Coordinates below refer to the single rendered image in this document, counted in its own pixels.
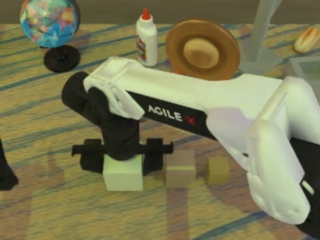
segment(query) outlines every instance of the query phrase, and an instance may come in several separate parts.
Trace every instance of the hat brim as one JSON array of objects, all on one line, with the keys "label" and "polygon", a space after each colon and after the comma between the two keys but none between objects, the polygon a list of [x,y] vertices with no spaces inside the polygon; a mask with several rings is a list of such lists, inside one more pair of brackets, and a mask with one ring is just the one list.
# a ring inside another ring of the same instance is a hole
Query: hat brim
[{"label": "hat brim", "polygon": [[[203,69],[191,65],[184,56],[187,41],[201,38],[211,42],[219,51],[219,62]],[[167,34],[165,50],[175,71],[205,80],[229,80],[240,64],[240,49],[234,36],[223,26],[206,19],[187,19],[178,22]]]}]

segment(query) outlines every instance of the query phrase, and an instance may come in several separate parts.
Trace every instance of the brown hat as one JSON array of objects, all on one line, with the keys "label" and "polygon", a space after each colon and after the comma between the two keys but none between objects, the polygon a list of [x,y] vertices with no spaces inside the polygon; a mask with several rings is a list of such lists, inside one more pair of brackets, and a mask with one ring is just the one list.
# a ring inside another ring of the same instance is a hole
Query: brown hat
[{"label": "brown hat", "polygon": [[233,35],[206,19],[187,19],[174,25],[166,37],[165,50],[175,71],[205,80],[229,80],[240,63]]}]

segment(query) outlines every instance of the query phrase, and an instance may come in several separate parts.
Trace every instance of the striped tabletop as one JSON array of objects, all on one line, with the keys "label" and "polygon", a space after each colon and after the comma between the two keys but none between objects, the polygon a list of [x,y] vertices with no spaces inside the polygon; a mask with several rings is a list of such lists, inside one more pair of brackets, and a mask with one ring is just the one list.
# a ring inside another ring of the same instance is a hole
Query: striped tabletop
[{"label": "striped tabletop", "polygon": [[[307,25],[272,25],[265,44],[284,58]],[[159,25],[158,69],[170,70]],[[245,43],[250,25],[225,25]],[[135,58],[133,25],[82,25],[70,42],[82,60],[74,71],[94,70],[109,56]],[[0,192],[0,240],[302,240],[295,227],[261,212],[251,200],[245,172],[230,158],[230,181],[208,187],[205,161],[227,156],[214,141],[150,120],[141,136],[174,141],[196,152],[197,180],[188,190],[163,186],[162,173],[145,178],[143,192],[106,192],[98,174],[84,172],[71,146],[100,138],[99,130],[67,109],[62,87],[72,72],[43,66],[45,49],[30,42],[19,25],[0,25],[0,135],[20,184]],[[308,55],[317,55],[314,49]],[[268,73],[281,77],[284,65]]]}]

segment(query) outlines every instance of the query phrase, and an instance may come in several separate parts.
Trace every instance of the colorful globe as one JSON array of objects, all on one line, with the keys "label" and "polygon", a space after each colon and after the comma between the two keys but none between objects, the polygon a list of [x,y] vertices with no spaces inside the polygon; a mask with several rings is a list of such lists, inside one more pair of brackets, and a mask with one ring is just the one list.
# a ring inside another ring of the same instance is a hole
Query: colorful globe
[{"label": "colorful globe", "polygon": [[45,48],[57,48],[76,34],[79,8],[74,0],[25,0],[20,12],[25,35]]}]

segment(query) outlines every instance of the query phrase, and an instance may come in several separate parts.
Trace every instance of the red bottle cap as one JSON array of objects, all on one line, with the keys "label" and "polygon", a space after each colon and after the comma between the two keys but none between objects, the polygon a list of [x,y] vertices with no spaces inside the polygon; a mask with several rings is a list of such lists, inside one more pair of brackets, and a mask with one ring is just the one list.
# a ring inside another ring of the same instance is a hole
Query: red bottle cap
[{"label": "red bottle cap", "polygon": [[151,15],[149,13],[149,9],[147,7],[145,7],[143,9],[143,12],[142,12],[142,17],[141,17],[143,20],[149,20],[151,18]]}]

